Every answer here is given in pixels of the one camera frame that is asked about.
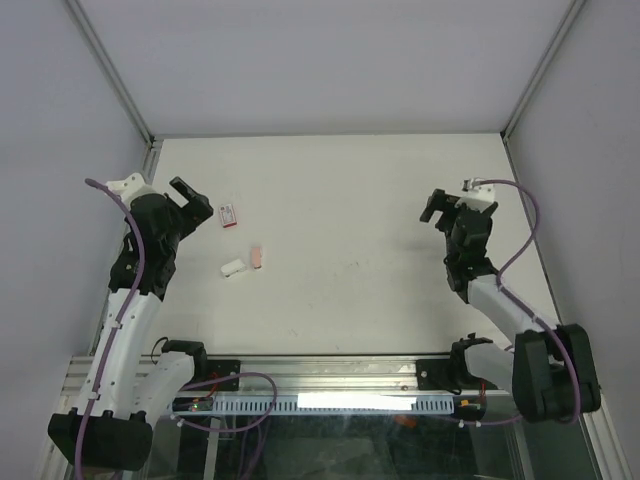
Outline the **white mini stapler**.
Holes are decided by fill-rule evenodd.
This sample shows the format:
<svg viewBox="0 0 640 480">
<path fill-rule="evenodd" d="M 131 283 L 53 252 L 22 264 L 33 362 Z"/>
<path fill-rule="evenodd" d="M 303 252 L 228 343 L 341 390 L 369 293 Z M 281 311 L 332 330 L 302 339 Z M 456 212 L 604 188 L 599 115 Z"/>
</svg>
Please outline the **white mini stapler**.
<svg viewBox="0 0 640 480">
<path fill-rule="evenodd" d="M 225 279 L 229 279 L 237 274 L 247 270 L 247 265 L 242 259 L 232 260 L 220 267 L 221 275 Z"/>
</svg>

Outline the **pink mini stapler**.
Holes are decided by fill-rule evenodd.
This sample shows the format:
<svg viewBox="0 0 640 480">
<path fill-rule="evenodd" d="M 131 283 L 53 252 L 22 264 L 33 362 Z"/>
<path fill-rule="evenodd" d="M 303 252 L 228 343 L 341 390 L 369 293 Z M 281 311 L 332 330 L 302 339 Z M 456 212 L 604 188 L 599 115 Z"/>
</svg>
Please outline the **pink mini stapler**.
<svg viewBox="0 0 640 480">
<path fill-rule="evenodd" d="M 250 251 L 251 266 L 254 270 L 263 268 L 263 251 L 260 246 L 254 246 Z"/>
</svg>

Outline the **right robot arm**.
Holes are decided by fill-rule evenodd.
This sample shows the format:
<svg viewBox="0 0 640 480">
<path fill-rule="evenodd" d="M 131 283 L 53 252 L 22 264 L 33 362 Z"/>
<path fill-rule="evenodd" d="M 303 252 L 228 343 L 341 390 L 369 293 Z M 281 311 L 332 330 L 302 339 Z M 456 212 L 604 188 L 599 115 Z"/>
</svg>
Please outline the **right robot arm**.
<svg viewBox="0 0 640 480">
<path fill-rule="evenodd" d="M 487 245 L 493 230 L 496 180 L 469 179 L 462 192 L 436 189 L 420 220 L 444 235 L 447 282 L 452 292 L 487 317 L 509 348 L 470 334 L 454 342 L 447 363 L 424 373 L 434 386 L 459 395 L 492 384 L 511 394 L 520 418 L 573 423 L 600 409 L 601 390 L 586 330 L 552 326 L 505 283 Z"/>
</svg>

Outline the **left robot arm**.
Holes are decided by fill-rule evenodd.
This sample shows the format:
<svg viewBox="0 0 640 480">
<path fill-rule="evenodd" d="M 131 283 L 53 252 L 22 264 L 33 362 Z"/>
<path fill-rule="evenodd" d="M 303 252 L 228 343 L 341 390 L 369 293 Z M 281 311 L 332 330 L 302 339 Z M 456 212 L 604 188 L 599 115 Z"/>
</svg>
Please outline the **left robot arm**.
<svg viewBox="0 0 640 480">
<path fill-rule="evenodd" d="M 52 415 L 48 435 L 73 465 L 74 475 L 138 471 L 146 463 L 157 422 L 183 386 L 198 388 L 209 377 L 203 343 L 171 340 L 144 379 L 138 367 L 144 342 L 176 271 L 181 241 L 214 214 L 209 199 L 180 177 L 170 186 L 176 203 L 141 174 L 102 184 L 123 212 L 128 232 L 110 270 L 107 311 L 88 374 L 74 406 Z"/>
</svg>

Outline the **red white staple box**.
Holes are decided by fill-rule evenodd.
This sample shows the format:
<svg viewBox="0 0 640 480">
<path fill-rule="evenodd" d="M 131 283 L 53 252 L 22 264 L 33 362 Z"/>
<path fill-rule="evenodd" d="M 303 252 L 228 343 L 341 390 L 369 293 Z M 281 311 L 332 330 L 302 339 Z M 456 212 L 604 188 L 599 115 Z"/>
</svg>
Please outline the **red white staple box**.
<svg viewBox="0 0 640 480">
<path fill-rule="evenodd" d="M 219 207 L 219 216 L 221 225 L 224 229 L 232 228 L 238 225 L 235 209 L 231 203 L 227 203 Z"/>
</svg>

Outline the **aluminium mounting rail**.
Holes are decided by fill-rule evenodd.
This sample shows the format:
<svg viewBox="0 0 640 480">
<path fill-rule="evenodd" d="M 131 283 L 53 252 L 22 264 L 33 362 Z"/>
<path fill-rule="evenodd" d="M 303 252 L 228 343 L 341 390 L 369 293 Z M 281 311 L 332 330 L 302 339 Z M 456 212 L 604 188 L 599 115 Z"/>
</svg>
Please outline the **aluminium mounting rail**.
<svg viewBox="0 0 640 480">
<path fill-rule="evenodd" d="M 447 356 L 430 355 L 209 355 L 209 369 L 222 377 L 239 372 L 259 372 L 270 376 L 280 395 L 315 392 L 349 392 L 385 395 L 448 395 L 434 383 L 432 374 L 446 366 Z M 93 358 L 73 357 L 63 382 L 61 395 L 76 396 L 86 380 Z M 234 392 L 266 395 L 269 384 L 260 378 L 242 378 Z"/>
</svg>

